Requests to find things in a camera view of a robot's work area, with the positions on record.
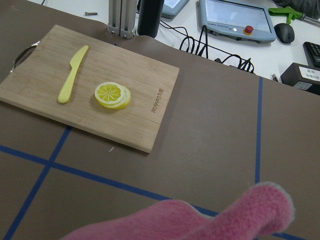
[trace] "brown table surface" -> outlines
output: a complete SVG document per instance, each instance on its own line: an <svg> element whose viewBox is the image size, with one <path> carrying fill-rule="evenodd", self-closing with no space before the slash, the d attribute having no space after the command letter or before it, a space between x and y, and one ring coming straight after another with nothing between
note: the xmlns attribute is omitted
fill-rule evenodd
<svg viewBox="0 0 320 240"><path fill-rule="evenodd" d="M59 239L164 199L214 216L271 181L292 196L296 219L260 239L319 239L318 95L25 0L0 2L0 81L56 24L180 72L150 154L1 102L0 238Z"/></svg>

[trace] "barcode sticker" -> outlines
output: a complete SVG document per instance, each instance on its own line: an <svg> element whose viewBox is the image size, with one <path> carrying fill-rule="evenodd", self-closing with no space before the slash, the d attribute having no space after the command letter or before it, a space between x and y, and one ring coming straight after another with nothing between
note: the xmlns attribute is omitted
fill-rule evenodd
<svg viewBox="0 0 320 240"><path fill-rule="evenodd" d="M302 66L299 66L299 70L303 78L320 82L320 71Z"/></svg>
<svg viewBox="0 0 320 240"><path fill-rule="evenodd" d="M308 90L311 86L311 83L298 81L293 87L296 89Z"/></svg>

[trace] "lemon slice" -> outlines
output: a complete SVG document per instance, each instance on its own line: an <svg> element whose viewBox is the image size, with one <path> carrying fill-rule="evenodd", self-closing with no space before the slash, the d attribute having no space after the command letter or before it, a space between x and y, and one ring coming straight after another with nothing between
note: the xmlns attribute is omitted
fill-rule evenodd
<svg viewBox="0 0 320 240"><path fill-rule="evenodd" d="M94 96L103 107L108 109L123 109L131 101L129 89L112 81L98 85Z"/></svg>

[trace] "bamboo cutting board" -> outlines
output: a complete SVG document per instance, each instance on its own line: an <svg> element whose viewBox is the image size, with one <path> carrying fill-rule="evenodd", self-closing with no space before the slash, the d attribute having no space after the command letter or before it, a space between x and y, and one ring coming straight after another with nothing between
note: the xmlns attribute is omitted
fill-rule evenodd
<svg viewBox="0 0 320 240"><path fill-rule="evenodd" d="M89 46L69 102L57 101L70 60ZM61 26L54 26L34 52L0 84L0 100L98 136L150 153L179 69ZM94 96L103 82L131 92L121 110L101 106Z"/></svg>

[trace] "gray device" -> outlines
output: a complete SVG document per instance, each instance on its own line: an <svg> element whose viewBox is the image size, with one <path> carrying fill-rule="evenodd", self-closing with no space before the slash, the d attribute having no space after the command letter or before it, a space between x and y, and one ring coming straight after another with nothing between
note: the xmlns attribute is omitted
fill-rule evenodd
<svg viewBox="0 0 320 240"><path fill-rule="evenodd" d="M162 17L173 19L189 0L164 0Z"/></svg>
<svg viewBox="0 0 320 240"><path fill-rule="evenodd" d="M268 9L238 0L199 0L201 24L208 32L259 44L271 43L277 36Z"/></svg>

